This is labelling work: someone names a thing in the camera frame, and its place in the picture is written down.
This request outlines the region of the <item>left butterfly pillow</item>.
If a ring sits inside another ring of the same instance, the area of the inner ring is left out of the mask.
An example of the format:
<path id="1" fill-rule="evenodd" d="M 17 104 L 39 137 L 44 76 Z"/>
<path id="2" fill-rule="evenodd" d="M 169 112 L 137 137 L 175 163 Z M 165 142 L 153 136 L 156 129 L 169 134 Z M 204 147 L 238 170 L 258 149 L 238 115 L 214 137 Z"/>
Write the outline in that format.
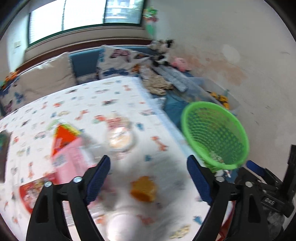
<path id="1" fill-rule="evenodd" d="M 11 72 L 1 84 L 1 110 L 8 115 L 25 105 L 19 72 Z"/>

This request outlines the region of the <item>crumpled beige cloth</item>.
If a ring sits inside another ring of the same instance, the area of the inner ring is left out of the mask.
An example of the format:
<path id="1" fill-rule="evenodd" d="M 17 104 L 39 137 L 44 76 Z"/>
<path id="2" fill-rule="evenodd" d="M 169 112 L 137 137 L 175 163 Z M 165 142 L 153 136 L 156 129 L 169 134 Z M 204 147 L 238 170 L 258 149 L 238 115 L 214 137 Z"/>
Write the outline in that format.
<path id="1" fill-rule="evenodd" d="M 151 93 L 158 96 L 165 96 L 167 90 L 172 90 L 173 85 L 166 81 L 161 75 L 156 74 L 146 65 L 140 66 L 139 74 L 144 87 Z"/>

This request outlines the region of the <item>beige cushion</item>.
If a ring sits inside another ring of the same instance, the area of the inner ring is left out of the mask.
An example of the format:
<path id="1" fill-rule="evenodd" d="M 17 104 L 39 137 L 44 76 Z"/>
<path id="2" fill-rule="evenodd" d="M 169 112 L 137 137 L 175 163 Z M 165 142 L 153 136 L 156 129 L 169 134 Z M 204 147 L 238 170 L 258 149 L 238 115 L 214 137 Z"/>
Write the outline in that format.
<path id="1" fill-rule="evenodd" d="M 20 75 L 25 104 L 77 84 L 69 53 L 64 52 Z"/>

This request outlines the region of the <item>window with green frame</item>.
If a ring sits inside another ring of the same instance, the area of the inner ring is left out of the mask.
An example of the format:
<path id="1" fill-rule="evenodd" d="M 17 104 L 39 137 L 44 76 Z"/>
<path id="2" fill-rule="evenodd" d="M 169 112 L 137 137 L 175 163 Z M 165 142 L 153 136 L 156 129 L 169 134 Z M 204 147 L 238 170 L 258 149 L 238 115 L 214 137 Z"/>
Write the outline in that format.
<path id="1" fill-rule="evenodd" d="M 140 26 L 146 1 L 32 1 L 28 44 L 98 26 Z"/>

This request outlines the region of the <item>butterfly print pillow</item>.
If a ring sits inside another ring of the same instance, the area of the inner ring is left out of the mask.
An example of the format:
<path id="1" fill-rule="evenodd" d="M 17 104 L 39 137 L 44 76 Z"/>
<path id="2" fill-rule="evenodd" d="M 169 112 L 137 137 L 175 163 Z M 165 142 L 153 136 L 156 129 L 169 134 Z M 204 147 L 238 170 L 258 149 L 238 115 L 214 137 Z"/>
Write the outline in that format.
<path id="1" fill-rule="evenodd" d="M 97 80 L 136 75 L 142 65 L 149 63 L 151 55 L 122 47 L 104 45 L 98 56 Z"/>

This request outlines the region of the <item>clear round lid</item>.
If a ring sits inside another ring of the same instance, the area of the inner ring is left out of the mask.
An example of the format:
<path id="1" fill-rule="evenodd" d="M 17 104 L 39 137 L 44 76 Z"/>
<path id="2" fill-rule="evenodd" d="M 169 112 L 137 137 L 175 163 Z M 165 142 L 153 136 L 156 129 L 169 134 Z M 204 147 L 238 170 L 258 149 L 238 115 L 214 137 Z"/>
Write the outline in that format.
<path id="1" fill-rule="evenodd" d="M 106 235 L 108 240 L 137 240 L 142 229 L 139 217 L 131 213 L 120 213 L 107 222 Z"/>

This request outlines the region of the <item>yellow toy truck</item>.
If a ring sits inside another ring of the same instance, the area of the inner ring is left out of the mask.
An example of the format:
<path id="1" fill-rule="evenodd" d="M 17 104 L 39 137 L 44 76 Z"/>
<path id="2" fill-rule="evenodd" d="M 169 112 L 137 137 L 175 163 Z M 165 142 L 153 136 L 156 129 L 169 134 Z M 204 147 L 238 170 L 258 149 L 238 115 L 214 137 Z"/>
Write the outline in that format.
<path id="1" fill-rule="evenodd" d="M 214 99 L 216 99 L 219 103 L 221 103 L 227 110 L 230 109 L 230 105 L 228 103 L 228 98 L 224 95 L 217 94 L 216 92 L 210 92 L 208 91 L 210 96 L 212 96 Z"/>

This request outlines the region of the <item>pinwheel toy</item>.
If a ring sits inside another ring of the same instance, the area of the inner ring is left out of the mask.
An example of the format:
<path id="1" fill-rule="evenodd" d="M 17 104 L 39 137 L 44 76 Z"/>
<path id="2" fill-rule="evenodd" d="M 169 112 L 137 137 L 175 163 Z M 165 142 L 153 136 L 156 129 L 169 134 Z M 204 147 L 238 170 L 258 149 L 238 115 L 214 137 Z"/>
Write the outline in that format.
<path id="1" fill-rule="evenodd" d="M 158 22 L 158 10 L 153 6 L 145 9 L 143 12 L 143 19 L 145 21 L 145 27 L 147 32 L 151 35 L 153 39 L 156 38 L 156 24 Z"/>

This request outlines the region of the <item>colourful book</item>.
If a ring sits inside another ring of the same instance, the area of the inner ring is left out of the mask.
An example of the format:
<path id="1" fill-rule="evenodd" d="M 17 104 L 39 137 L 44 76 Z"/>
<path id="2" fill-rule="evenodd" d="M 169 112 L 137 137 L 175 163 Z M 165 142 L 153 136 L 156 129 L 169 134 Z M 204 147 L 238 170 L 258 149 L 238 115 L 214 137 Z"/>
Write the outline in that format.
<path id="1" fill-rule="evenodd" d="M 1 131 L 0 134 L 0 182 L 5 182 L 6 162 L 8 158 L 8 150 L 10 146 L 11 133 L 7 130 Z"/>

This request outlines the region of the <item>white red wrapper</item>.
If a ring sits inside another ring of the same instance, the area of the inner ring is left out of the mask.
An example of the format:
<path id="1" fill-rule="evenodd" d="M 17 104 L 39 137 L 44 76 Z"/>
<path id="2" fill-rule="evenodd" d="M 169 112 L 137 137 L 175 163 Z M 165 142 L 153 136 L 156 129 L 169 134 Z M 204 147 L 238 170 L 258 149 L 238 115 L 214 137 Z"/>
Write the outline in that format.
<path id="1" fill-rule="evenodd" d="M 105 122 L 109 130 L 117 127 L 131 128 L 132 126 L 132 122 L 129 118 L 117 113 L 111 114 L 109 117 L 106 118 Z"/>

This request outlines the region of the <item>orange snack bag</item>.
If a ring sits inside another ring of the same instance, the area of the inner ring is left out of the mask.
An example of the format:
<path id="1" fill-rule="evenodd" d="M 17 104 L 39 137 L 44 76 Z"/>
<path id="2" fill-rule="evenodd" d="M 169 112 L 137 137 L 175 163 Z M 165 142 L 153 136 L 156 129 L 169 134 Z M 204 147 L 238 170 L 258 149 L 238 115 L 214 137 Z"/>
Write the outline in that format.
<path id="1" fill-rule="evenodd" d="M 54 130 L 51 156 L 62 150 L 66 145 L 76 140 L 81 132 L 67 123 L 60 123 Z"/>

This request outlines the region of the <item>pink plush toy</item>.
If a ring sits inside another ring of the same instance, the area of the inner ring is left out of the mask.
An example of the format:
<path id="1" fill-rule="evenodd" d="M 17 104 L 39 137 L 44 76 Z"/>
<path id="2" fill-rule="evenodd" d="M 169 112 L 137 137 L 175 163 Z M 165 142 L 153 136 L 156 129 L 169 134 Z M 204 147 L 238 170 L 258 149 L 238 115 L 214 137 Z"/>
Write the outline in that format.
<path id="1" fill-rule="evenodd" d="M 183 58 L 175 57 L 171 62 L 171 66 L 178 69 L 180 72 L 191 71 L 191 67 Z"/>

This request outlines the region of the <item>red instant noodle cup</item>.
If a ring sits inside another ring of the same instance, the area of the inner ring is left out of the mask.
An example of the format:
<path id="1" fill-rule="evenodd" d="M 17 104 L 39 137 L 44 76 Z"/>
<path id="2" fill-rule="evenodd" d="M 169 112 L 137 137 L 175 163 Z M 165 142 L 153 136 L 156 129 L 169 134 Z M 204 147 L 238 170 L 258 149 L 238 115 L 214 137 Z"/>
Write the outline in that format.
<path id="1" fill-rule="evenodd" d="M 29 214 L 32 213 L 35 203 L 37 201 L 37 198 L 38 198 L 44 184 L 47 181 L 50 181 L 53 184 L 56 184 L 57 180 L 56 180 L 55 174 L 51 173 L 50 175 L 36 179 L 34 181 L 31 181 L 31 182 L 21 185 L 19 187 L 19 194 L 20 194 L 22 204 Z"/>

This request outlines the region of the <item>green plastic mesh basket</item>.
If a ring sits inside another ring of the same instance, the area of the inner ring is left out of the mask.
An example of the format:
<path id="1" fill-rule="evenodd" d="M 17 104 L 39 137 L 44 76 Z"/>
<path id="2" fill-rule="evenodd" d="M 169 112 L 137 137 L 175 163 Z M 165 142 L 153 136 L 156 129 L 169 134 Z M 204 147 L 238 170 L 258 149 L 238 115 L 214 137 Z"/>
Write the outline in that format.
<path id="1" fill-rule="evenodd" d="M 211 102 L 188 104 L 181 115 L 186 141 L 211 171 L 234 170 L 249 155 L 249 139 L 241 122 L 227 109 Z"/>

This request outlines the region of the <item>printed white tablecloth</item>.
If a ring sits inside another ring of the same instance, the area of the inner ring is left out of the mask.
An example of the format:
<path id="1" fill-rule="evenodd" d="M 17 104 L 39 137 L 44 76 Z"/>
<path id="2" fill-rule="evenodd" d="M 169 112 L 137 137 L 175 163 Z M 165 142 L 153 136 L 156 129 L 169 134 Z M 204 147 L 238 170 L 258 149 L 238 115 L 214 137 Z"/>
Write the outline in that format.
<path id="1" fill-rule="evenodd" d="M 107 144 L 105 122 L 117 113 L 130 119 L 133 146 L 114 152 Z M 137 240 L 192 240 L 209 206 L 187 171 L 193 153 L 179 129 L 142 87 L 137 77 L 112 77 L 76 85 L 33 101 L 1 120 L 11 133 L 5 182 L 1 185 L 1 216 L 18 240 L 25 240 L 31 214 L 22 204 L 19 187 L 55 173 L 54 130 L 67 123 L 88 139 L 98 163 L 110 157 L 111 168 L 99 195 L 88 209 L 102 236 L 109 219 L 120 213 L 140 218 Z M 157 186 L 154 202 L 130 194 L 131 183 L 149 176 Z"/>

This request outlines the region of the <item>cow plush toy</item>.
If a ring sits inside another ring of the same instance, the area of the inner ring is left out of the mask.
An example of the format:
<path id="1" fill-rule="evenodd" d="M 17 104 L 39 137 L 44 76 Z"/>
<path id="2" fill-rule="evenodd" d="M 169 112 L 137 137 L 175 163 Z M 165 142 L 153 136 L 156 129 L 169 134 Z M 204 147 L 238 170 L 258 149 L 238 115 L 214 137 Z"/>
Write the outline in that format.
<path id="1" fill-rule="evenodd" d="M 175 41 L 168 40 L 153 40 L 147 47 L 154 51 L 155 55 L 152 59 L 152 64 L 155 67 L 160 65 L 169 66 L 170 64 L 170 50 L 174 47 Z"/>

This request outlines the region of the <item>patterned grey cloth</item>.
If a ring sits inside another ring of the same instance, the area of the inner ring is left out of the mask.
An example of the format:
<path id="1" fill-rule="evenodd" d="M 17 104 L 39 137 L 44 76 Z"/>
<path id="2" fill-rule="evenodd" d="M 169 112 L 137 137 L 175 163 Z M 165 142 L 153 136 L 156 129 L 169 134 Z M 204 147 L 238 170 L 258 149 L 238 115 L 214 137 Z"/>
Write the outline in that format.
<path id="1" fill-rule="evenodd" d="M 170 66 L 161 66 L 160 69 L 179 92 L 187 91 L 189 83 L 187 76 Z"/>

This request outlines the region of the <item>pink white carton box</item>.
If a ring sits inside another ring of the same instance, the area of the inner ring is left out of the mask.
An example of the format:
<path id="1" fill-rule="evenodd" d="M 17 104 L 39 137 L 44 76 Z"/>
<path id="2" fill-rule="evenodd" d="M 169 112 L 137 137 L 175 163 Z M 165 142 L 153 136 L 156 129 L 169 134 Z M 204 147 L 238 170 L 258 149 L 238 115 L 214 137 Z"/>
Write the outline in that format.
<path id="1" fill-rule="evenodd" d="M 96 166 L 97 162 L 89 144 L 88 139 L 79 137 L 52 157 L 58 184 L 68 183 L 76 176 L 83 176 L 88 168 Z"/>

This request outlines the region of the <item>clear plastic storage bin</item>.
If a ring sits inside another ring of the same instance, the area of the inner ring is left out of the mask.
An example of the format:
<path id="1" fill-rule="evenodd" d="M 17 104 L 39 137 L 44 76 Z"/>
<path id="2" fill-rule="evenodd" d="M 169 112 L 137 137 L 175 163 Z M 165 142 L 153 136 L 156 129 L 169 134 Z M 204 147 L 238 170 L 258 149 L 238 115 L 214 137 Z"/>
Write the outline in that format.
<path id="1" fill-rule="evenodd" d="M 215 103 L 229 110 L 234 116 L 238 116 L 240 104 L 229 93 L 210 79 L 202 77 L 189 77 L 188 89 L 184 93 L 187 102 L 207 101 Z"/>

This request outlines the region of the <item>orange peel piece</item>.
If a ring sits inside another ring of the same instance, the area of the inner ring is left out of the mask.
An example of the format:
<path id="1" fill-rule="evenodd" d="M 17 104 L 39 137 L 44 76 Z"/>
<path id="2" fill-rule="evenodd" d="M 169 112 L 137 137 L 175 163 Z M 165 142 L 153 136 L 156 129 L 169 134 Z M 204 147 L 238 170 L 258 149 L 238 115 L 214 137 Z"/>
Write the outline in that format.
<path id="1" fill-rule="evenodd" d="M 149 176 L 142 176 L 131 183 L 130 194 L 141 202 L 154 202 L 157 194 L 157 186 Z"/>

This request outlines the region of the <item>blue sofa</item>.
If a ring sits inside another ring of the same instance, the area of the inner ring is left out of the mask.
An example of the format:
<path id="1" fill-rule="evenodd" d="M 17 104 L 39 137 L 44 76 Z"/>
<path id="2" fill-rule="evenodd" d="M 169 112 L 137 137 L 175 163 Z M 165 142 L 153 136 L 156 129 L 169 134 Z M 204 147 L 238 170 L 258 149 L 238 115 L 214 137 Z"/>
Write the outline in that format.
<path id="1" fill-rule="evenodd" d="M 100 52 L 101 47 L 83 49 L 70 53 L 73 71 L 78 84 L 96 80 L 95 72 Z M 185 72 L 184 75 L 188 78 L 194 77 L 188 72 Z M 180 128 L 182 111 L 189 103 L 184 99 L 184 92 L 170 90 L 166 94 L 166 100 L 162 109 L 171 121 Z"/>

